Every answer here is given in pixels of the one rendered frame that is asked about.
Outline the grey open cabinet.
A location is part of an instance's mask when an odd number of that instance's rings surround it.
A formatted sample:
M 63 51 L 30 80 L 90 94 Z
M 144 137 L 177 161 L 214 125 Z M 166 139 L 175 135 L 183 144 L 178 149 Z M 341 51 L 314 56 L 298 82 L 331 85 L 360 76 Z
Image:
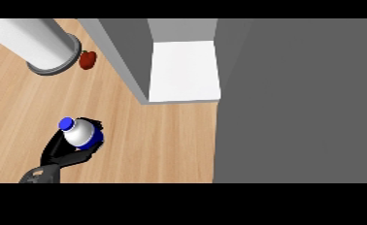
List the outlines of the grey open cabinet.
M 84 18 L 79 22 L 141 104 L 221 99 L 214 18 Z

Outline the white cylindrical appliance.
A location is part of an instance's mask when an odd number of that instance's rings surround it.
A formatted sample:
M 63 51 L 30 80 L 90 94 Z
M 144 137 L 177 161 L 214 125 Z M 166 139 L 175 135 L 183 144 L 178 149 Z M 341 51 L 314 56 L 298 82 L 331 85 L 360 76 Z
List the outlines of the white cylindrical appliance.
M 41 76 L 54 76 L 76 63 L 82 43 L 53 18 L 0 18 L 0 44 Z

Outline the red bell pepper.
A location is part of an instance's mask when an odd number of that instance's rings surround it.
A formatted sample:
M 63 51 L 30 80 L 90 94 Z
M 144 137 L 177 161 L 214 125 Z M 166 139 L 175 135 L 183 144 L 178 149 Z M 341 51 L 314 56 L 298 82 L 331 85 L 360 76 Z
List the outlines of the red bell pepper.
M 81 59 L 79 59 L 79 66 L 84 70 L 90 70 L 94 68 L 95 63 L 97 63 L 97 52 L 95 51 L 85 51 L 81 54 Z

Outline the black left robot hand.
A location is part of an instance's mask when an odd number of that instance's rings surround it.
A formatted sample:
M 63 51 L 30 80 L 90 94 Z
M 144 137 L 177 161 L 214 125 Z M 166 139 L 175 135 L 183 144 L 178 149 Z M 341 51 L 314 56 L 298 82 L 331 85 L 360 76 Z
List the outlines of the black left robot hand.
M 79 117 L 90 120 L 101 129 L 104 129 L 103 122 L 87 117 Z M 47 166 L 51 164 L 58 164 L 61 167 L 72 166 L 79 163 L 85 163 L 91 158 L 92 154 L 98 151 L 103 146 L 104 141 L 98 142 L 90 149 L 81 150 L 67 141 L 64 132 L 60 129 L 50 144 L 45 147 L 41 165 Z

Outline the white blue-capped water bottle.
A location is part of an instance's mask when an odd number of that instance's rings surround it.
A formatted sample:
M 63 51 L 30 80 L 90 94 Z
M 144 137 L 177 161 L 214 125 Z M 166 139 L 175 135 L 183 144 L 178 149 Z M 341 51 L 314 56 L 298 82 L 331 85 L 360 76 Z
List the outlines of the white blue-capped water bottle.
M 64 117 L 60 121 L 60 129 L 69 143 L 81 150 L 90 149 L 104 140 L 103 129 L 84 118 Z

